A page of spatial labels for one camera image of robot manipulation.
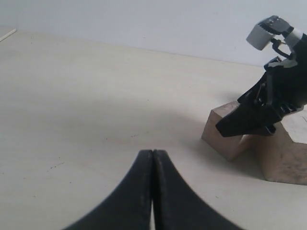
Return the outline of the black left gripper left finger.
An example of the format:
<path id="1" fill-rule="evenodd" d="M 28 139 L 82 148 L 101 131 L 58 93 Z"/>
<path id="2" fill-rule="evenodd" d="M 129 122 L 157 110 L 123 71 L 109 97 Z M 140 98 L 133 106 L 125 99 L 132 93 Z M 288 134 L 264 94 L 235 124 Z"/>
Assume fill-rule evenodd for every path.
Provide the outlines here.
<path id="1" fill-rule="evenodd" d="M 141 150 L 113 192 L 67 230 L 149 230 L 153 151 Z"/>

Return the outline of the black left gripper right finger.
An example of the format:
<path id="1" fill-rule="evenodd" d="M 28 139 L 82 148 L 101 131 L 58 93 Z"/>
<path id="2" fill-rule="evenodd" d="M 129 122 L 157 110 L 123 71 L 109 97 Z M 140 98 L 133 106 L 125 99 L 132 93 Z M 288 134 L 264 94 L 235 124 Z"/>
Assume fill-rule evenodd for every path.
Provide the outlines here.
<path id="1" fill-rule="evenodd" d="M 185 182 L 165 150 L 153 151 L 154 223 L 157 230 L 238 230 Z"/>

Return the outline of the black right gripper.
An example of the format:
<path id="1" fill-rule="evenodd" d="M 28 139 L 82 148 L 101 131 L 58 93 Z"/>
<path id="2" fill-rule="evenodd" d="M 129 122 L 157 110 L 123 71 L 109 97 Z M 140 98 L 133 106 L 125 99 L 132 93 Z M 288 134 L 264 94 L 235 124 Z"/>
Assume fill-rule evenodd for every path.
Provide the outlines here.
<path id="1" fill-rule="evenodd" d="M 272 136 L 275 123 L 307 104 L 307 35 L 294 48 L 272 39 L 278 56 L 264 65 L 260 80 L 238 98 L 239 107 L 215 127 L 222 137 Z"/>

